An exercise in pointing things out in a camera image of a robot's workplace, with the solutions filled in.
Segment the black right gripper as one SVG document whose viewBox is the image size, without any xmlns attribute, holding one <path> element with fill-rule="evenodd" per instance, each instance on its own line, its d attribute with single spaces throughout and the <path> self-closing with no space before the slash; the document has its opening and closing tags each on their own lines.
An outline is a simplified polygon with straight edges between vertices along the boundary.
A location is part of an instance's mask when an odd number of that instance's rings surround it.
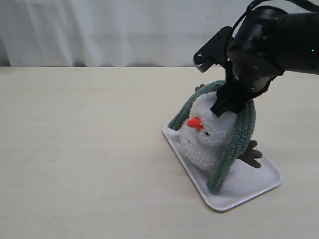
<svg viewBox="0 0 319 239">
<path fill-rule="evenodd" d="M 269 84 L 283 75 L 284 19 L 284 10 L 272 6 L 245 13 L 226 52 L 225 85 L 210 108 L 217 117 L 230 108 L 233 113 L 242 112 L 251 99 L 265 93 Z"/>
</svg>

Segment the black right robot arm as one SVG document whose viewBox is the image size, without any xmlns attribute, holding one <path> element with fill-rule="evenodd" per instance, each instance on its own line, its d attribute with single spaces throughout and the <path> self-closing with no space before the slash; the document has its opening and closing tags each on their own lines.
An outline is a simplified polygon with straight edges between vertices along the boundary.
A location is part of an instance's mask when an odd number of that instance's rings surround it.
<svg viewBox="0 0 319 239">
<path fill-rule="evenodd" d="M 260 6 L 247 14 L 226 55 L 226 82 L 211 107 L 217 117 L 241 112 L 286 71 L 319 73 L 319 14 Z"/>
</svg>

